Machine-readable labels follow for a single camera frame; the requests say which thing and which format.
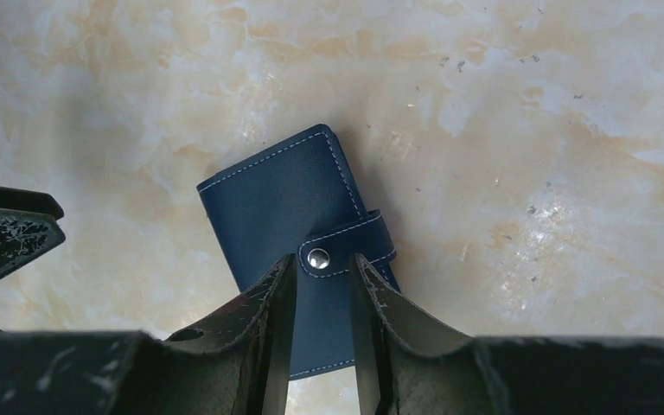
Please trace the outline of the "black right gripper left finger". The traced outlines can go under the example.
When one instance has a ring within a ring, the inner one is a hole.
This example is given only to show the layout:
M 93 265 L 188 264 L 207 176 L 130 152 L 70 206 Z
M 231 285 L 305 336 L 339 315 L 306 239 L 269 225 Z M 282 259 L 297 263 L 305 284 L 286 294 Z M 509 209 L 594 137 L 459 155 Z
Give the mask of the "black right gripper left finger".
M 160 340 L 143 331 L 0 331 L 0 414 L 281 414 L 297 264 Z

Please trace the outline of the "blue leather card holder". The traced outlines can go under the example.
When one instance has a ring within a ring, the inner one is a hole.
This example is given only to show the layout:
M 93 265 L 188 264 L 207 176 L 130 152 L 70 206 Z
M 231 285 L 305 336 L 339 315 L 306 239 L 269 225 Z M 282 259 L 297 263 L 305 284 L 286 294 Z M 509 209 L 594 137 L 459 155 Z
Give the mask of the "blue leather card holder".
M 297 257 L 290 378 L 354 365 L 351 257 L 363 255 L 389 283 L 396 249 L 368 209 L 336 134 L 318 124 L 200 182 L 202 205 L 242 291 L 283 255 Z

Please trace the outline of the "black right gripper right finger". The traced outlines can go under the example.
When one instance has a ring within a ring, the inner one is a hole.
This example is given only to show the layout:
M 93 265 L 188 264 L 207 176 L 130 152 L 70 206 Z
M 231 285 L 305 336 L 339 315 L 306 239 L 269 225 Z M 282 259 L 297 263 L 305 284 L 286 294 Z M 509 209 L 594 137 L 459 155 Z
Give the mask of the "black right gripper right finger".
M 664 338 L 470 336 L 350 260 L 364 414 L 664 414 Z

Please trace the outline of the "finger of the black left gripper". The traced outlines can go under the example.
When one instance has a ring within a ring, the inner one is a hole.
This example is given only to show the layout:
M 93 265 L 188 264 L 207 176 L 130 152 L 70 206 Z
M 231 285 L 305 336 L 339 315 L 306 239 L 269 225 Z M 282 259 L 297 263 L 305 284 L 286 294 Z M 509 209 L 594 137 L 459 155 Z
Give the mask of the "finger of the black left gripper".
M 52 195 L 0 186 L 0 280 L 64 242 L 63 217 Z

